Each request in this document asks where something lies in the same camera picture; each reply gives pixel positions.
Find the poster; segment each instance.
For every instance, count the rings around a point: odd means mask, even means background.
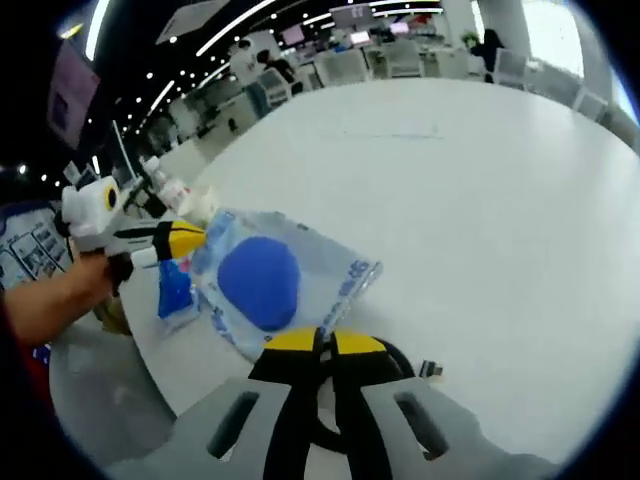
[[[78,148],[87,110],[98,89],[100,79],[65,40],[53,67],[47,123],[74,150]]]
[[[46,203],[0,209],[0,286],[59,275],[71,265],[64,239]]]

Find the round table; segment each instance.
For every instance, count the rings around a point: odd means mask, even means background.
[[[640,331],[640,167],[600,125],[532,94],[443,79],[296,97],[198,183],[380,259],[342,324],[383,337],[510,452],[563,462],[624,386]],[[250,365],[208,315],[163,338],[157,271],[122,298],[176,414]]]

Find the human arm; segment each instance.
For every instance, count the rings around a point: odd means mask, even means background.
[[[55,339],[112,291],[107,257],[84,255],[63,274],[6,291],[5,314],[18,342],[35,347]]]

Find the blue sponge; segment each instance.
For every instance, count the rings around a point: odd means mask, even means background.
[[[296,313],[300,268],[284,243],[251,237],[222,260],[218,285],[251,323],[273,332],[286,327]]]

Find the white chair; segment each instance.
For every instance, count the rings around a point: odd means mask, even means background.
[[[464,79],[469,74],[468,53],[465,50],[436,49],[438,71],[442,78]]]
[[[599,122],[607,111],[607,105],[608,102],[606,100],[582,87],[575,110],[594,122]]]
[[[369,78],[367,64],[358,48],[340,53],[320,53],[315,65],[325,87],[366,82]]]
[[[387,58],[387,78],[424,77],[424,65],[418,45],[411,40],[396,40],[382,45]]]
[[[499,48],[493,69],[493,81],[497,85],[528,91],[527,60],[525,55]]]
[[[291,98],[291,88],[289,83],[280,75],[275,68],[265,70],[258,77],[258,83],[267,96],[269,107],[276,108]]]
[[[546,62],[535,76],[530,91],[575,109],[582,90],[582,79]]]
[[[304,90],[307,92],[322,88],[322,83],[320,83],[320,79],[318,78],[318,74],[316,73],[316,69],[313,67],[312,63],[308,63],[298,68],[296,77],[302,82]]]

